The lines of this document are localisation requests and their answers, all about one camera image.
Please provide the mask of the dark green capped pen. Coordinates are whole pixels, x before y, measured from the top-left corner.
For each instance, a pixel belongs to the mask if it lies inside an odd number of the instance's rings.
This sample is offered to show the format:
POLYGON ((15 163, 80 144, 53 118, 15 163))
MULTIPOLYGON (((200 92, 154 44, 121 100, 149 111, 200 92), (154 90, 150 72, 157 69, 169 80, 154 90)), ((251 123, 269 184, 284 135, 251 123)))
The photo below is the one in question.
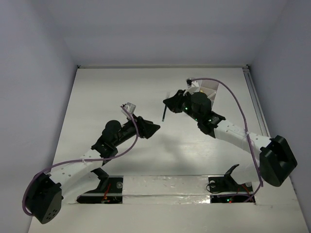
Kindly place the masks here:
POLYGON ((162 115, 162 122, 165 121, 166 112, 167 112, 167 106, 165 105, 165 106, 164 106, 163 115, 162 115))

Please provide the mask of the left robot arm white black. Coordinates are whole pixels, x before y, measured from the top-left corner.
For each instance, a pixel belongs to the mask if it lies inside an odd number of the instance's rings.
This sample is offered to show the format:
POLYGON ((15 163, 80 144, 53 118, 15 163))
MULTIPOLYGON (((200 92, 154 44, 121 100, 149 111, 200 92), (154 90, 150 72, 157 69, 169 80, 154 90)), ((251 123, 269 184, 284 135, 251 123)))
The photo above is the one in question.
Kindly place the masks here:
POLYGON ((54 164, 33 177, 22 199, 24 213, 41 224, 50 222, 61 210, 65 193, 89 173, 96 175, 90 182, 92 188, 106 194, 111 184, 102 166, 120 156, 117 147, 132 137, 148 139, 159 129, 160 125, 141 116, 132 116, 125 124, 107 122, 96 143, 81 158, 54 164))

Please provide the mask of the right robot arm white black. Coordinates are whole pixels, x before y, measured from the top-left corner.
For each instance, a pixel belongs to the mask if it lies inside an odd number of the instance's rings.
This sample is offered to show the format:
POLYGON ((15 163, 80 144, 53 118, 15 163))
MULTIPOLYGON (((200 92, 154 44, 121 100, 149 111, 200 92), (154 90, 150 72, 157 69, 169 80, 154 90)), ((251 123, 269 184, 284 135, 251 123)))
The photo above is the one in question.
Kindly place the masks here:
POLYGON ((200 131, 213 138, 230 143, 254 156, 259 163, 261 178, 280 187, 297 167, 297 160, 287 140, 250 133, 212 110, 211 100, 205 93, 192 94, 184 90, 163 101, 173 113, 185 113, 197 122, 200 131))

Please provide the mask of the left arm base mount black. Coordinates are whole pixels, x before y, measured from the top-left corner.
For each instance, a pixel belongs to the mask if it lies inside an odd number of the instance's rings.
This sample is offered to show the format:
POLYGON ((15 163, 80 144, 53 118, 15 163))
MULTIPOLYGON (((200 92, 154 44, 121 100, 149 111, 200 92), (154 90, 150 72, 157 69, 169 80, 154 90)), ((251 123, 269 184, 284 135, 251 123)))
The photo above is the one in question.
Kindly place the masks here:
POLYGON ((123 176, 110 177, 104 170, 97 168, 92 171, 99 179, 98 186, 79 195, 79 204, 122 204, 123 176))

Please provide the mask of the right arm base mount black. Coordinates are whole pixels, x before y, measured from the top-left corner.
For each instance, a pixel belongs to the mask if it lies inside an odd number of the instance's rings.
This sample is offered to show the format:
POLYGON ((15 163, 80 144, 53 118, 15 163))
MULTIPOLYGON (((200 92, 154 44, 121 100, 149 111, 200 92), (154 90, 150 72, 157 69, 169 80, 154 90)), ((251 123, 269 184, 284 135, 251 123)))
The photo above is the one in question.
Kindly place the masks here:
POLYGON ((255 203, 255 198, 252 197, 253 188, 246 187, 246 183, 238 184, 231 174, 239 166, 236 164, 232 166, 222 176, 211 176, 208 178, 206 190, 211 194, 211 203, 255 203))

